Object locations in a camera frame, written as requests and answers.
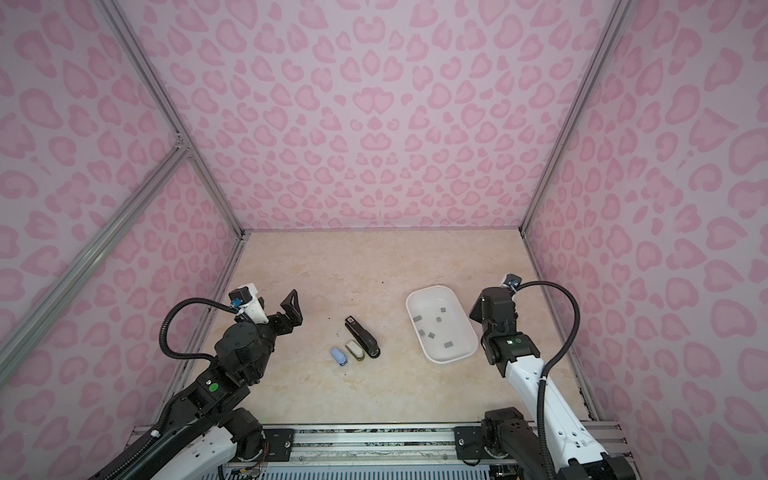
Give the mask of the blue mini stapler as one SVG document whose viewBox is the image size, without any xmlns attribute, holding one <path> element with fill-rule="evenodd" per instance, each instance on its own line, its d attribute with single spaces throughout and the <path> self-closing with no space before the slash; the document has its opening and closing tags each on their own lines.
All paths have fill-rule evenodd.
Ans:
<svg viewBox="0 0 768 480">
<path fill-rule="evenodd" d="M 337 347 L 333 347 L 330 350 L 330 354 L 339 366 L 346 366 L 348 363 L 347 356 L 339 350 Z"/>
</svg>

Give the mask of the beige mini stapler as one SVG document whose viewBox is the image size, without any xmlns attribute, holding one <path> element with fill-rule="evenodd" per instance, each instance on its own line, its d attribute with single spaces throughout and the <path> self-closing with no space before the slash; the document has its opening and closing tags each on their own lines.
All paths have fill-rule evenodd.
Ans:
<svg viewBox="0 0 768 480">
<path fill-rule="evenodd" d="M 345 348 L 357 361 L 363 361 L 366 358 L 364 349 L 355 340 L 348 341 L 345 344 Z"/>
</svg>

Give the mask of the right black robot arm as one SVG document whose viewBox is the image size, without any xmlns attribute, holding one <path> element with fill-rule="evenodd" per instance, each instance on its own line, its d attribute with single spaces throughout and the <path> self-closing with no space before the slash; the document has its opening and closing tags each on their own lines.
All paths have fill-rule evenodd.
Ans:
<svg viewBox="0 0 768 480">
<path fill-rule="evenodd" d="M 573 323 L 563 345 L 549 360 L 531 337 L 517 327 L 515 295 L 531 287 L 552 288 L 572 307 Z M 551 377 L 565 357 L 581 326 L 575 296 L 550 281 L 510 282 L 481 291 L 469 318 L 482 326 L 481 346 L 488 363 L 496 367 L 515 390 L 530 414 L 533 429 L 524 427 L 522 414 L 490 411 L 483 419 L 485 449 L 492 456 L 516 461 L 530 479 L 634 479 L 636 473 L 623 456 L 610 454 L 574 413 Z"/>
</svg>

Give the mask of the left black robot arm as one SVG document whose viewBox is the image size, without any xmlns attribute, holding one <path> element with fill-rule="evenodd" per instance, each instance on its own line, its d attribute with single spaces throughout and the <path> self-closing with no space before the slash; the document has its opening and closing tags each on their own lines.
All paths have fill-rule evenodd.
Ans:
<svg viewBox="0 0 768 480">
<path fill-rule="evenodd" d="M 184 308 L 204 305 L 229 313 L 231 325 L 211 354 L 179 352 L 170 344 L 171 323 Z M 276 340 L 303 323 L 297 290 L 267 315 L 254 285 L 232 290 L 226 304 L 202 297 L 184 299 L 163 319 L 161 352 L 175 360 L 204 360 L 207 367 L 162 407 L 156 422 L 133 444 L 95 473 L 97 479 L 151 479 L 167 465 L 177 472 L 221 469 L 234 459 L 257 463 L 270 454 L 261 423 L 241 402 L 265 372 Z"/>
</svg>

